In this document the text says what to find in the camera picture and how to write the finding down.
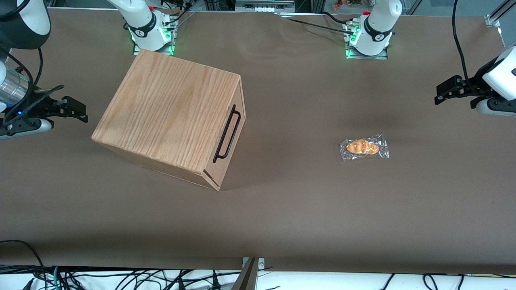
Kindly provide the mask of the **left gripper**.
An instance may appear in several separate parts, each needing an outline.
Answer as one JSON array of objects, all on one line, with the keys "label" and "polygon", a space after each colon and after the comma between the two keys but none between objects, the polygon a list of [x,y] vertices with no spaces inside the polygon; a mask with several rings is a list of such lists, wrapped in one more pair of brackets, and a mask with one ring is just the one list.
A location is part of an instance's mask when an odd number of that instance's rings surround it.
[{"label": "left gripper", "polygon": [[[489,63],[479,68],[470,83],[479,89],[478,97],[470,102],[471,106],[514,106],[516,94],[516,48],[511,46]],[[449,99],[470,97],[472,89],[469,80],[459,75],[437,85],[435,105]]]}]

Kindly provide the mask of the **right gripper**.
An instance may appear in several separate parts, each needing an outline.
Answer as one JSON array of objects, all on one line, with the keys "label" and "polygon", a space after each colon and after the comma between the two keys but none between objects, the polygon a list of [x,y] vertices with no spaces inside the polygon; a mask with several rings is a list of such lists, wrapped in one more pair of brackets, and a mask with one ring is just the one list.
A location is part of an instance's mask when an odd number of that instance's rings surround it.
[{"label": "right gripper", "polygon": [[75,118],[81,122],[88,122],[85,104],[72,97],[63,97],[60,106],[57,102],[51,97],[43,98],[42,94],[36,94],[29,97],[28,100],[8,108],[5,113],[5,123],[20,119],[50,119],[52,117]]}]

